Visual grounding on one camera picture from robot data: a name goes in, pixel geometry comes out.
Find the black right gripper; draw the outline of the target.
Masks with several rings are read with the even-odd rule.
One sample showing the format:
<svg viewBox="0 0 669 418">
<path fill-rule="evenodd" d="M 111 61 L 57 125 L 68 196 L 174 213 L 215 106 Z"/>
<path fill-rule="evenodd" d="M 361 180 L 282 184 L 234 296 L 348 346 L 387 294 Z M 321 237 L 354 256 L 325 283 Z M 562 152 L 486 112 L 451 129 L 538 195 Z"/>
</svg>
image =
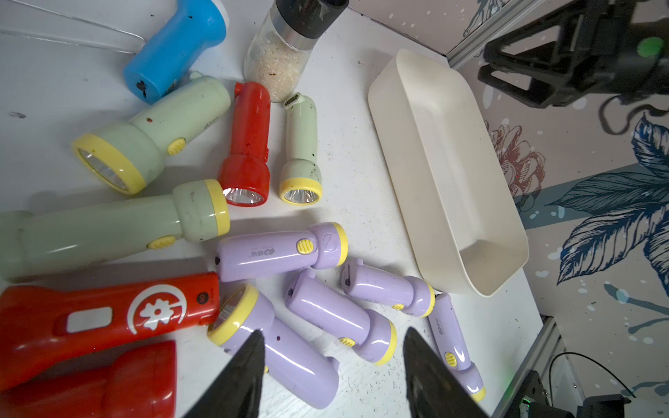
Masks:
<svg viewBox="0 0 669 418">
<path fill-rule="evenodd" d="M 634 103 L 668 92 L 668 21 L 634 23 L 634 1 L 572 1 L 492 40 L 479 81 L 532 108 L 587 94 Z"/>
</svg>

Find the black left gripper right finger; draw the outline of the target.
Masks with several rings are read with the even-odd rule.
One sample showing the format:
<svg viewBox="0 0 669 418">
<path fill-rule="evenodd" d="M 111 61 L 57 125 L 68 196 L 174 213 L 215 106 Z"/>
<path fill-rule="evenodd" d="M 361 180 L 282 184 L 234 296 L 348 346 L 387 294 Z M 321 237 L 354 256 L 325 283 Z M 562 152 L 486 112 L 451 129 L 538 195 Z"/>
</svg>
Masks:
<svg viewBox="0 0 669 418">
<path fill-rule="evenodd" d="M 402 354 L 412 417 L 487 417 L 414 327 L 407 330 Z"/>
</svg>

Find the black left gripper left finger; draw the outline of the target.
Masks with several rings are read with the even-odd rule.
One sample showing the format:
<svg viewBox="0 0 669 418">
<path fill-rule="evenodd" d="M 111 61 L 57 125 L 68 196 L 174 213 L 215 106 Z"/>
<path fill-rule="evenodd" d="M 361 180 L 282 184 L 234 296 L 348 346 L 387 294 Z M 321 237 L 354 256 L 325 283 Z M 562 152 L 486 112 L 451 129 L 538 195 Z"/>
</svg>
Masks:
<svg viewBox="0 0 669 418">
<path fill-rule="evenodd" d="M 265 374 L 265 339 L 256 330 L 185 417 L 258 417 Z"/>
</svg>

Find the small purple flashlight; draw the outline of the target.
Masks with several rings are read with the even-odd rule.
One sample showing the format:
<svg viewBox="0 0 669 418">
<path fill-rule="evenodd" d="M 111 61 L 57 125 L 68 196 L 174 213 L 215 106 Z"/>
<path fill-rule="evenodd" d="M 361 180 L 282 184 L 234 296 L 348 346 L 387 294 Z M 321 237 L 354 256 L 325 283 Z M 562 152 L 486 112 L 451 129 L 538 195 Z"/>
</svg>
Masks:
<svg viewBox="0 0 669 418">
<path fill-rule="evenodd" d="M 476 364 L 471 360 L 456 312 L 449 294 L 439 294 L 428 316 L 438 355 L 449 372 L 475 401 L 481 402 L 486 389 Z"/>
</svg>

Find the short purple flashlight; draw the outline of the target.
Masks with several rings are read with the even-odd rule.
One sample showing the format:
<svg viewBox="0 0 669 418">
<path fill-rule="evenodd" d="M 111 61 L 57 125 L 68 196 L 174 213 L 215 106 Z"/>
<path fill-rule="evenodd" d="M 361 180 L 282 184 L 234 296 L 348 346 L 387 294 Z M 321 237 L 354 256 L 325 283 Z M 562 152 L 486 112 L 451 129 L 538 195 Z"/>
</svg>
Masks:
<svg viewBox="0 0 669 418">
<path fill-rule="evenodd" d="M 424 318 L 434 309 L 436 294 L 425 280 L 415 276 L 399 276 L 351 259 L 344 264 L 341 288 L 350 297 L 370 301 Z"/>
</svg>

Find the purple flashlight with yellow button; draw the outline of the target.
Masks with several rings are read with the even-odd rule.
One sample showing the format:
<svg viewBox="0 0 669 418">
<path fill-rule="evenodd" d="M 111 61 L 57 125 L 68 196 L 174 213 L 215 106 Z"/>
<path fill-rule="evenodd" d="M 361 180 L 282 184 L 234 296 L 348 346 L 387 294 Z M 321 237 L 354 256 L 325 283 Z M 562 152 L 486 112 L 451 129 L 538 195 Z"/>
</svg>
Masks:
<svg viewBox="0 0 669 418">
<path fill-rule="evenodd" d="M 225 238 L 217 245 L 215 266 L 220 281 L 230 283 L 305 268 L 336 268 L 347 257 L 348 237 L 343 227 L 324 222 L 301 231 Z"/>
</svg>

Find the small pale green flashlight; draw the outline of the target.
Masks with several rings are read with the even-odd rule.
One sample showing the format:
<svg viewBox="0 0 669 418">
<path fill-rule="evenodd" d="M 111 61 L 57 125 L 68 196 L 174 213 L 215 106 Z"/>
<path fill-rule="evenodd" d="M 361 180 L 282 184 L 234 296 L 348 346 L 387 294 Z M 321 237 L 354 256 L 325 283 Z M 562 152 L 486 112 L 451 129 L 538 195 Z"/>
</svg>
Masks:
<svg viewBox="0 0 669 418">
<path fill-rule="evenodd" d="M 317 165 L 317 109 L 310 97 L 296 92 L 284 102 L 286 157 L 280 175 L 280 198 L 291 205 L 315 205 L 323 195 Z"/>
</svg>

